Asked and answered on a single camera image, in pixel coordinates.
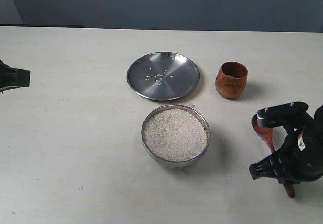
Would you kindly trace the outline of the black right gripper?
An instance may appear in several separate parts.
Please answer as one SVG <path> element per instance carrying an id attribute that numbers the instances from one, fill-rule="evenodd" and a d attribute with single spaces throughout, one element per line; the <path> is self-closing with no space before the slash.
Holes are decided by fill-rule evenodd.
<path id="1" fill-rule="evenodd" d="M 295 184 L 322 177 L 322 107 L 312 117 L 305 102 L 291 102 L 257 111 L 262 128 L 283 126 L 287 136 L 283 145 L 263 160 L 253 163 L 249 171 L 253 180 L 279 179 Z"/>

